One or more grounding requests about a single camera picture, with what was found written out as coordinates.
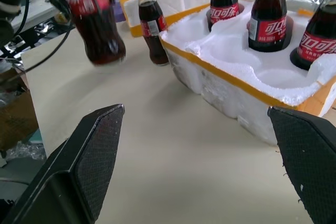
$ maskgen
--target foam cavity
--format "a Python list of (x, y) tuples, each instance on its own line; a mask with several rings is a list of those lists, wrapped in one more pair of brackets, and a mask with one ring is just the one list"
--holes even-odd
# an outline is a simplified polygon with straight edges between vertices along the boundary
[[(298, 106), (314, 95), (321, 84), (336, 75), (336, 55), (323, 55), (309, 71), (297, 68), (289, 55), (302, 38), (308, 19), (288, 12), (293, 20), (290, 45), (279, 52), (257, 52), (248, 47), (247, 23), (251, 2), (239, 1), (244, 10), (235, 18), (217, 22), (208, 30), (206, 8), (193, 13), (161, 32), (164, 41), (198, 56), (216, 68), (244, 81), (255, 89), (289, 106)], [(276, 139), (268, 106), (244, 90), (166, 49), (177, 78), (201, 94), (215, 108), (270, 144)]]

